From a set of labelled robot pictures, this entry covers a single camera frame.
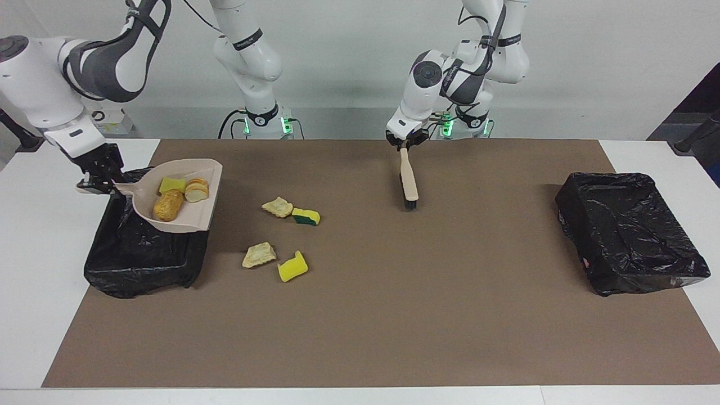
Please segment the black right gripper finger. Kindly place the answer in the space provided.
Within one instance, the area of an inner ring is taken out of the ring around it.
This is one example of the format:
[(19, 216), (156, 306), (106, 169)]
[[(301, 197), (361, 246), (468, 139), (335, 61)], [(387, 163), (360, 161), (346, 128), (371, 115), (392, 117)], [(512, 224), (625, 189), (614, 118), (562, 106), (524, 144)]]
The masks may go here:
[(79, 186), (111, 186), (124, 182), (125, 178), (121, 169), (92, 169), (83, 171), (83, 178), (79, 181)]

